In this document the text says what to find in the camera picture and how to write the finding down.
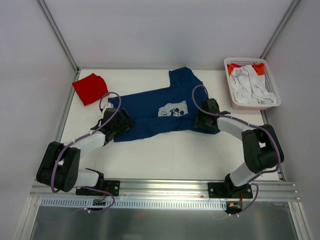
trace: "white graphic print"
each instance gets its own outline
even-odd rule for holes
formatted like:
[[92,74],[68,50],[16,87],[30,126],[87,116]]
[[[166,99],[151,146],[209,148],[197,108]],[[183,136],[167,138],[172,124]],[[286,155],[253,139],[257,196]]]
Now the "white graphic print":
[[165,106],[160,107],[158,117],[180,117],[188,113],[186,101],[180,103],[167,103]]

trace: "blue shirt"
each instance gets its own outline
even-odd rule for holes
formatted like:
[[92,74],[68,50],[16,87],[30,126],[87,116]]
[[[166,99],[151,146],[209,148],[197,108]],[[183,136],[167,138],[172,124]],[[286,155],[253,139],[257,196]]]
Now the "blue shirt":
[[[217,131],[205,131],[195,128],[198,109],[192,100],[192,90],[203,84],[193,72],[182,67],[169,71],[170,87],[122,96],[121,108],[124,108],[134,120],[135,126],[116,137],[115,142],[126,142],[150,138],[160,133],[192,130],[205,134]],[[207,98],[204,88],[194,93],[196,103],[201,106]],[[116,108],[118,97],[108,99]]]

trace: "white table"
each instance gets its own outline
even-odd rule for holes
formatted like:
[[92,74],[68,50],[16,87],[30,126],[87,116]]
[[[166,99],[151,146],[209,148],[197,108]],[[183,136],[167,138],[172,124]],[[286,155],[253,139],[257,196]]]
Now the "white table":
[[[101,76],[109,91],[120,95],[170,85],[168,70],[86,69],[81,70],[79,79],[91,73]],[[263,124],[260,111],[231,108],[225,71],[194,70],[193,73],[203,81],[209,97],[218,101],[221,111],[230,111],[252,124]],[[99,103],[84,106],[75,93],[62,141],[86,134],[100,118]],[[83,157],[80,167],[103,172],[105,178],[223,180],[243,162],[242,142],[228,133],[209,135],[186,130],[130,142],[110,142]],[[277,181],[279,177],[277,173],[269,173],[258,180]]]

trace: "white wall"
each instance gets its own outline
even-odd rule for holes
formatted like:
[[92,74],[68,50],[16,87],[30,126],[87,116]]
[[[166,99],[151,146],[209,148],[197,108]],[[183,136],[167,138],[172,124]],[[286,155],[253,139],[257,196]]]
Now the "white wall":
[[46,0],[80,67],[223,69],[260,57],[292,0]]
[[314,239],[320,239],[320,1],[303,0],[267,61],[282,105],[267,111],[284,150],[287,180],[297,182]]
[[0,1],[0,239],[11,240],[73,71],[35,0]]

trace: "laundry basket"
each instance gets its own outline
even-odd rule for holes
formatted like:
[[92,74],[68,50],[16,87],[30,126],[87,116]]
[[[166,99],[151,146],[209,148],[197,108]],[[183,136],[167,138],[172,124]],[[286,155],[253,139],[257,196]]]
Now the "laundry basket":
[[[264,103],[239,103],[235,100],[233,93],[233,88],[231,86],[231,79],[228,73],[228,64],[238,64],[240,66],[253,65],[264,63],[264,77],[265,77],[265,88],[268,92],[274,93],[276,96],[276,103],[264,104]],[[248,58],[248,57],[228,57],[224,60],[224,68],[226,73],[226,78],[229,86],[229,93],[231,98],[231,105],[233,109],[244,109],[244,110],[266,110],[270,107],[277,107],[281,104],[281,98],[274,80],[271,74],[268,63],[261,58]]]

